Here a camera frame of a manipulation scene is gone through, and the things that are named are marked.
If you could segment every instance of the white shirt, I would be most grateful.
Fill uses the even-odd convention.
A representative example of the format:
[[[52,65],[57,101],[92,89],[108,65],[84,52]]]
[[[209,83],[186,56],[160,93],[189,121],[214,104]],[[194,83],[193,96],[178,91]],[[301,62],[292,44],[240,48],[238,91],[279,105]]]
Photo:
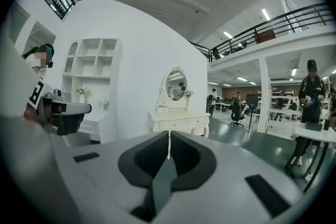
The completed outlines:
[[[216,92],[211,92],[211,95],[212,95],[211,105],[214,105],[216,104],[217,94]]]
[[[26,63],[29,65],[30,68],[41,66],[41,59],[35,58],[35,54],[31,54],[26,58]]]

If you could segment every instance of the oval mirror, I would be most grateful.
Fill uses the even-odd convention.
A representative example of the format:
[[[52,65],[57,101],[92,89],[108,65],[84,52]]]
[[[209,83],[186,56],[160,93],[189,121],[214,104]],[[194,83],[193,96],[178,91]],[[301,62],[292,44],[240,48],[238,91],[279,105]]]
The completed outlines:
[[[187,89],[187,79],[185,75],[179,71],[171,72],[166,81],[166,92],[173,101],[178,101],[184,95]]]

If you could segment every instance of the vase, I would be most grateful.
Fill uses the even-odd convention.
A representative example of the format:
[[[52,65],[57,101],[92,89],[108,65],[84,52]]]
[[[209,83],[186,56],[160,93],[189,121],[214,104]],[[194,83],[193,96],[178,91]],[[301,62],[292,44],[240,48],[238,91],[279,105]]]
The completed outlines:
[[[79,102],[85,104],[85,94],[79,94]]]

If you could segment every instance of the white column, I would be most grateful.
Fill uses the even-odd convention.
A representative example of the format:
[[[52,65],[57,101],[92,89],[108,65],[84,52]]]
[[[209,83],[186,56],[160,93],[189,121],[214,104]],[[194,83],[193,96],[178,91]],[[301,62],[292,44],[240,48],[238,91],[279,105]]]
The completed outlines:
[[[27,40],[29,38],[30,33],[36,23],[36,19],[32,18],[31,16],[26,20],[25,24],[23,25],[19,35],[17,36],[15,42],[15,49],[17,52],[22,55],[25,49]]]
[[[261,75],[261,107],[257,132],[264,133],[266,129],[268,109],[269,109],[269,78],[265,57],[259,58],[260,75]]]

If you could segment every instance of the vanity table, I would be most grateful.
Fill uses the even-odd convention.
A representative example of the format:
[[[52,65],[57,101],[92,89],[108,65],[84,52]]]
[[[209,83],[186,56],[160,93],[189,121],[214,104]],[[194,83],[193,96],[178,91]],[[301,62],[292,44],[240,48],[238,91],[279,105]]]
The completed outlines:
[[[180,97],[173,100],[168,92]],[[209,113],[190,108],[187,78],[180,67],[173,68],[162,81],[156,111],[150,112],[149,132],[181,131],[195,135],[209,135]]]

